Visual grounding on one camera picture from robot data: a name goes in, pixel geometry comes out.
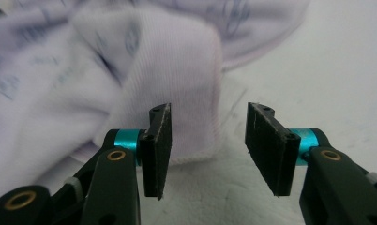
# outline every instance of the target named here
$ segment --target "white cloth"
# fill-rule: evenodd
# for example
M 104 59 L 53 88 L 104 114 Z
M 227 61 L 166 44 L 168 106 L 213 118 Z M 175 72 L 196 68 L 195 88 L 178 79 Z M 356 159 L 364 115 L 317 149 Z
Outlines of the white cloth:
M 230 6 L 236 15 L 240 2 L 226 2 L 223 13 Z M 147 128 L 148 110 L 165 102 L 173 104 L 172 164 L 211 157 L 219 148 L 222 53 L 225 68 L 263 53 L 297 27 L 307 5 L 268 5 L 280 17 L 264 18 L 284 26 L 270 26 L 276 32 L 264 39 L 257 33 L 261 41 L 252 42 L 262 48 L 248 53 L 226 52 L 230 43 L 250 43 L 238 28 L 245 26 L 224 36 L 220 28 L 235 22 L 214 25 L 201 13 L 98 0 L 16 3 L 0 16 L 0 195 L 33 183 L 76 149 L 75 158 L 88 159 L 111 128 Z M 286 20 L 291 14 L 299 16 Z

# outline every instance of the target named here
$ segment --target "blue cylindrical spacer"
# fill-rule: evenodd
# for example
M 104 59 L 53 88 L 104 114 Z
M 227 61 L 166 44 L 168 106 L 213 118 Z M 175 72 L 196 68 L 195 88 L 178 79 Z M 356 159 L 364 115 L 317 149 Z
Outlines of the blue cylindrical spacer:
M 114 140 L 114 146 L 121 146 L 133 152 L 133 155 L 135 156 L 136 166 L 140 166 L 140 161 L 137 157 L 139 132 L 139 129 L 120 129 L 116 133 Z
M 308 165 L 308 163 L 303 159 L 303 156 L 309 153 L 311 147 L 319 146 L 317 136 L 310 128 L 290 128 L 289 130 L 292 133 L 299 135 L 301 138 L 296 166 Z

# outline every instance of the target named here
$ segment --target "teal spacer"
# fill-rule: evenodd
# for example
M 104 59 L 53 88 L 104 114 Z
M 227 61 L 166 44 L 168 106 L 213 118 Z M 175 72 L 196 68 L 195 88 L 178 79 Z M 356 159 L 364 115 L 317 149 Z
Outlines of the teal spacer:
M 317 147 L 318 139 L 315 133 L 309 128 L 290 128 L 292 133 L 300 136 L 299 155 L 297 156 L 296 166 L 306 166 L 308 163 L 303 160 L 302 156 L 308 154 L 311 147 Z
M 127 148 L 133 152 L 135 156 L 136 166 L 140 165 L 140 162 L 137 158 L 137 146 L 138 146 L 138 137 L 139 129 L 120 129 L 116 133 L 114 146 L 120 146 Z

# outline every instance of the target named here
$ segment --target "white surface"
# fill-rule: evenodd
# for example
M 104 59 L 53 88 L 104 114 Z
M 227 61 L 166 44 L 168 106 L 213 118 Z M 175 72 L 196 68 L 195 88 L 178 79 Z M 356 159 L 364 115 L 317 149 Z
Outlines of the white surface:
M 292 196 L 273 197 L 244 145 L 247 102 L 276 110 L 287 128 L 320 128 L 331 144 L 377 172 L 377 1 L 313 0 L 303 25 L 275 50 L 223 78 L 223 148 L 210 160 L 172 167 L 165 198 L 143 196 L 143 224 L 303 224 Z M 66 159 L 46 184 L 79 163 Z

